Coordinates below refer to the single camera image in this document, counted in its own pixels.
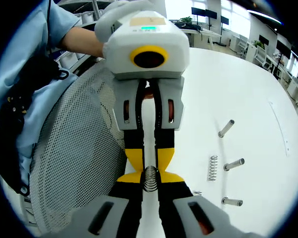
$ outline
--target green indicator light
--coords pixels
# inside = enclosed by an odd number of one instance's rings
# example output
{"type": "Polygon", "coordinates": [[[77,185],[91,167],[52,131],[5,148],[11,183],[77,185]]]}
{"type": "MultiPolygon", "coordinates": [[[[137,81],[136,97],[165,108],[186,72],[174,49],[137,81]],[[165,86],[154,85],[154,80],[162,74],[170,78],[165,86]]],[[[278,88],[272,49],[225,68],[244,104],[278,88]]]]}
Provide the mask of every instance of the green indicator light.
{"type": "Polygon", "coordinates": [[[143,26],[141,29],[156,29],[155,26],[143,26]]]}

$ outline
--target ceiling light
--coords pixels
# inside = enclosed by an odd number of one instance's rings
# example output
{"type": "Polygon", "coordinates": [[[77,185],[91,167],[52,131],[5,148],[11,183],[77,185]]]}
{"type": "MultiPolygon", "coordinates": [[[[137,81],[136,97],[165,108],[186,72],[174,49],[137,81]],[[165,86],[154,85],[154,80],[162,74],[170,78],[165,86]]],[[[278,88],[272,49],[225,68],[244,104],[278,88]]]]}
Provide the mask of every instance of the ceiling light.
{"type": "Polygon", "coordinates": [[[271,19],[273,21],[276,21],[278,22],[279,24],[282,24],[282,22],[280,22],[279,20],[276,20],[275,18],[271,17],[271,16],[268,16],[268,15],[265,15],[263,13],[260,13],[260,12],[256,12],[256,11],[252,11],[252,10],[247,10],[248,12],[250,13],[253,13],[253,14],[256,14],[256,15],[259,15],[259,16],[262,16],[262,17],[265,17],[265,18],[268,18],[268,19],[271,19]]]}
{"type": "Polygon", "coordinates": [[[298,55],[296,55],[295,52],[292,51],[292,53],[298,58],[298,55]]]}

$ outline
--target sleeve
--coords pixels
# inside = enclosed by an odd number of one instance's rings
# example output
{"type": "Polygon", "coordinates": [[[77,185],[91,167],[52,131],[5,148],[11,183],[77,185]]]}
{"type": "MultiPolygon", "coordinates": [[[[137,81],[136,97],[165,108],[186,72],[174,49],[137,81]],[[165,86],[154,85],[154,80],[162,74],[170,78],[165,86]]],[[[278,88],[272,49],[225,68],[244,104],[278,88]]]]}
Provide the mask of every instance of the sleeve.
{"type": "Polygon", "coordinates": [[[74,14],[64,10],[60,6],[56,5],[53,0],[51,0],[50,9],[50,40],[51,47],[55,47],[59,44],[61,39],[68,33],[68,31],[75,26],[79,21],[79,18],[74,14]]]}

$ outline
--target computer monitor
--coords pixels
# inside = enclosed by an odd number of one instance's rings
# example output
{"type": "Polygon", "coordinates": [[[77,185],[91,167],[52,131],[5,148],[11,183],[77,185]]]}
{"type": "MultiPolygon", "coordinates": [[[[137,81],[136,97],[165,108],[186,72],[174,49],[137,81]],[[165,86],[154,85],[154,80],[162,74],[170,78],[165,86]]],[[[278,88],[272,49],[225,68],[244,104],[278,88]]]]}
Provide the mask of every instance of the computer monitor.
{"type": "Polygon", "coordinates": [[[192,15],[205,16],[205,10],[204,9],[199,9],[199,8],[192,7],[191,11],[192,11],[192,15]]]}
{"type": "Polygon", "coordinates": [[[217,19],[218,18],[218,14],[215,11],[210,11],[210,10],[205,10],[205,16],[208,16],[210,18],[214,18],[217,19]]]}
{"type": "Polygon", "coordinates": [[[267,40],[265,37],[263,37],[262,35],[259,35],[259,41],[261,43],[263,43],[263,45],[269,45],[269,40],[267,40]]]}
{"type": "Polygon", "coordinates": [[[282,53],[284,56],[290,59],[291,50],[283,43],[281,43],[280,41],[277,41],[276,49],[279,50],[280,53],[282,53]]]}
{"type": "Polygon", "coordinates": [[[228,23],[229,23],[228,18],[221,16],[221,23],[228,25],[228,23]]]}

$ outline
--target metal pin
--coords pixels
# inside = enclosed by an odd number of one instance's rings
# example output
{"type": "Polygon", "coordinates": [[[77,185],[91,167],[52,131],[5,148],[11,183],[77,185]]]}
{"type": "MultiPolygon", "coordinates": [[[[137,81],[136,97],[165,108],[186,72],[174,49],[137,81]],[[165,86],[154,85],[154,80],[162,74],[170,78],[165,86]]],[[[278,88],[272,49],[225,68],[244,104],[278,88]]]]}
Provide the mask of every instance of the metal pin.
{"type": "Polygon", "coordinates": [[[229,120],[229,122],[226,124],[226,126],[223,128],[223,130],[221,130],[219,133],[218,133],[218,136],[220,138],[223,138],[224,135],[227,133],[227,131],[234,125],[234,120],[229,120]]]}
{"type": "Polygon", "coordinates": [[[236,160],[236,161],[234,161],[234,162],[232,162],[230,164],[225,164],[224,165],[224,170],[225,171],[229,171],[230,169],[233,169],[235,167],[241,166],[243,164],[245,164],[245,160],[243,158],[241,158],[241,159],[236,160]]]}
{"type": "Polygon", "coordinates": [[[222,199],[222,204],[229,204],[229,205],[240,207],[241,205],[243,205],[243,200],[229,199],[228,197],[224,197],[222,199]]]}

